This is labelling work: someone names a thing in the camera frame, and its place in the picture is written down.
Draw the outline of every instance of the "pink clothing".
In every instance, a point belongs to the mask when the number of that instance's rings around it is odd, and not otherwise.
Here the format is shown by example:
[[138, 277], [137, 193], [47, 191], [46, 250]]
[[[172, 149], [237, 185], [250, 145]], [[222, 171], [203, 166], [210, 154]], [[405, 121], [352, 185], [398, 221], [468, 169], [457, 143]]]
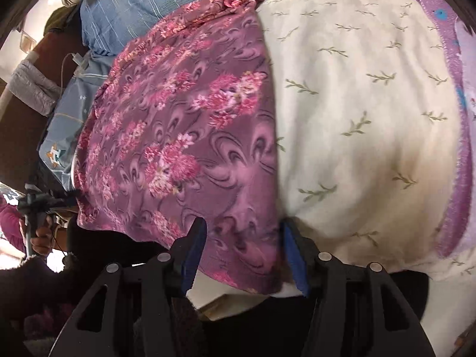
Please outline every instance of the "pink clothing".
[[170, 248], [196, 217], [200, 270], [280, 288], [273, 81], [255, 7], [199, 0], [117, 56], [78, 140], [78, 225]]
[[15, 206], [8, 204], [2, 195], [0, 197], [0, 229], [12, 246], [25, 252], [19, 223], [22, 216]]

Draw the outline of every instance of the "metal screw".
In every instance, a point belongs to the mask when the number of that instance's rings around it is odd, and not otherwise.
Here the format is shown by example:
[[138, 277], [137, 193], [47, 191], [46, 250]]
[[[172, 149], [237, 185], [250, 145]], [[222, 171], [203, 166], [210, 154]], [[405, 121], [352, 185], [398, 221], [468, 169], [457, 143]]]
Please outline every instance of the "metal screw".
[[332, 255], [329, 252], [319, 252], [318, 256], [323, 262], [328, 262], [332, 259]]
[[170, 256], [170, 254], [168, 252], [162, 252], [161, 254], [158, 254], [157, 255], [157, 260], [159, 262], [167, 262], [170, 260], [172, 256]]
[[370, 264], [370, 269], [374, 272], [380, 272], [383, 270], [383, 267], [380, 263], [373, 262]]
[[106, 267], [106, 271], [109, 272], [110, 274], [116, 272], [118, 269], [119, 269], [119, 264], [117, 263], [108, 264], [108, 266]]

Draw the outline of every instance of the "blue gripper pad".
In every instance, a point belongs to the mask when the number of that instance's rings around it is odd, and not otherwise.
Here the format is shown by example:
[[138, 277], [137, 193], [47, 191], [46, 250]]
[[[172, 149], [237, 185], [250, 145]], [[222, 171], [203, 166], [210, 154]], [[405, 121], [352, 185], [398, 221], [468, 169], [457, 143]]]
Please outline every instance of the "blue gripper pad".
[[189, 235], [195, 237], [190, 250], [182, 263], [182, 293], [185, 295], [193, 286], [195, 275], [197, 274], [200, 258], [202, 257], [203, 248], [206, 242], [206, 222], [204, 219], [197, 217]]
[[284, 253], [286, 254], [287, 263], [293, 273], [293, 279], [297, 289], [305, 296], [309, 296], [309, 284], [307, 266], [299, 247], [294, 239], [291, 228], [285, 223], [283, 229]]

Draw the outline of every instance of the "person's hand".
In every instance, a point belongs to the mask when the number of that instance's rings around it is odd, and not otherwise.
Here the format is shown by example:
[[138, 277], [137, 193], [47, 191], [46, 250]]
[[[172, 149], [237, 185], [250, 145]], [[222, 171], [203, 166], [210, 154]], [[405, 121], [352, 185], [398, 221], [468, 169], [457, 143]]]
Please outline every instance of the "person's hand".
[[[40, 255], [47, 256], [53, 250], [53, 233], [51, 227], [53, 221], [50, 216], [46, 216], [45, 223], [36, 230], [36, 236], [30, 240], [33, 246], [33, 250]], [[23, 241], [25, 241], [25, 222], [20, 219], [20, 230], [23, 235]]]

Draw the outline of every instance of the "cream blanket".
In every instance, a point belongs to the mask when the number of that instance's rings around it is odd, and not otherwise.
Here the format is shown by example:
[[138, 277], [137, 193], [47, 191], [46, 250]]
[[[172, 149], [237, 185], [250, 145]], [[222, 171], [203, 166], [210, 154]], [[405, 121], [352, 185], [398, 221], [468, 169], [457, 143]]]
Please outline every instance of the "cream blanket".
[[[421, 6], [266, 0], [258, 12], [275, 83], [282, 215], [345, 263], [459, 275], [434, 252], [455, 177], [458, 99]], [[238, 293], [216, 283], [200, 275], [192, 300]]]

